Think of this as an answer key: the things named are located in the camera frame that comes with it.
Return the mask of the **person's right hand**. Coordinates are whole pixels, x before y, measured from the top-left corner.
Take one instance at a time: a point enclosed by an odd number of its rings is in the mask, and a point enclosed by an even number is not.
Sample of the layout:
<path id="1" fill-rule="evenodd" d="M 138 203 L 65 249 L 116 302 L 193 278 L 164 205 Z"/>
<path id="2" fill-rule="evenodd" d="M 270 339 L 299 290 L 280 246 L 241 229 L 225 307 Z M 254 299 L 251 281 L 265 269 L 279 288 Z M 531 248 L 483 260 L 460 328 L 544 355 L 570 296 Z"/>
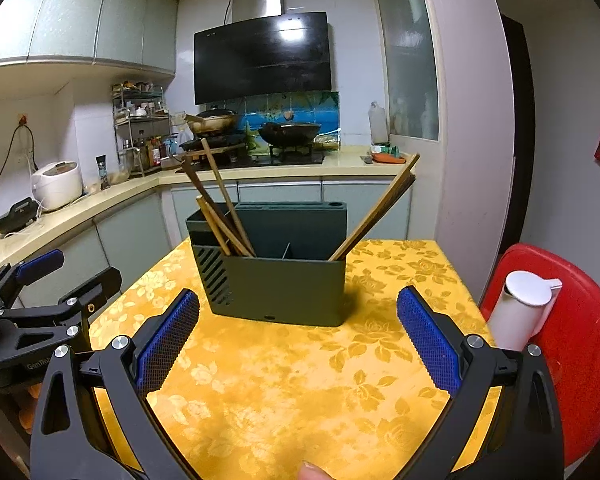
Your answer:
<path id="1" fill-rule="evenodd" d="M 298 480 L 334 480 L 334 478 L 320 467 L 303 462 L 298 472 Z"/>

